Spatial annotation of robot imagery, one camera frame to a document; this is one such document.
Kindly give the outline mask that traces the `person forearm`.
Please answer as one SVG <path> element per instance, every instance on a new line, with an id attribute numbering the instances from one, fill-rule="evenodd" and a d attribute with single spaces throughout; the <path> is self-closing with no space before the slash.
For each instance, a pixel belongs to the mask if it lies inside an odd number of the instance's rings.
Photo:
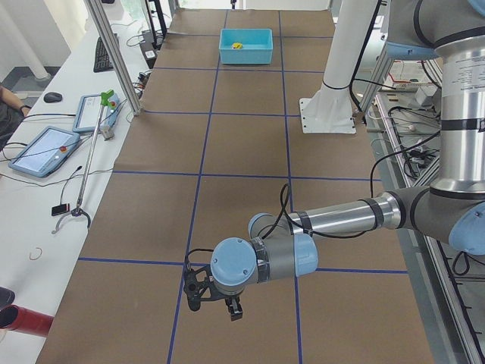
<path id="1" fill-rule="evenodd" d="M 31 107 L 24 104 L 17 95 L 3 86 L 1 86 L 1 101 L 24 117 L 30 113 Z"/>

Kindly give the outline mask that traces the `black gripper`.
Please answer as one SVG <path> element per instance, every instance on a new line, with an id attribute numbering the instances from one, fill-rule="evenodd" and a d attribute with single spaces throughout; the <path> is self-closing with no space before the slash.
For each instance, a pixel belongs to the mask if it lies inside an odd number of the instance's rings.
<path id="1" fill-rule="evenodd" d="M 214 289 L 214 291 L 212 292 L 215 300 L 225 300 L 225 304 L 230 314 L 230 320 L 232 322 L 239 320 L 243 317 L 243 308 L 240 304 L 240 296 L 243 292 L 244 289 L 238 292 L 231 293 L 220 292 L 219 290 Z"/>

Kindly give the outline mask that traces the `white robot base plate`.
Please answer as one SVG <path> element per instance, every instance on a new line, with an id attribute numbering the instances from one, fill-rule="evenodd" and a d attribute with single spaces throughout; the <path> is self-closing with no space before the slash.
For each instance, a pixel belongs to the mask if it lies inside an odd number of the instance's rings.
<path id="1" fill-rule="evenodd" d="M 299 100 L 300 118 L 303 133 L 343 133 L 355 134 L 355 122 L 349 98 L 332 101 L 329 108 L 320 108 L 323 99 Z"/>

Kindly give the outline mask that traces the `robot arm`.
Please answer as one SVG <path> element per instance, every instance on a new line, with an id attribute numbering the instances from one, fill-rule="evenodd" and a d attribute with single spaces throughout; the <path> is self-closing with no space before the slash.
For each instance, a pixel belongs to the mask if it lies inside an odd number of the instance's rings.
<path id="1" fill-rule="evenodd" d="M 454 249 L 484 252 L 484 3 L 394 1 L 387 43 L 397 58 L 443 60 L 440 169 L 428 187 L 278 216 L 255 215 L 249 238 L 221 241 L 202 282 L 186 282 L 190 309 L 223 300 L 243 315 L 246 286 L 315 271 L 316 237 L 353 238 L 379 228 L 421 232 Z"/>

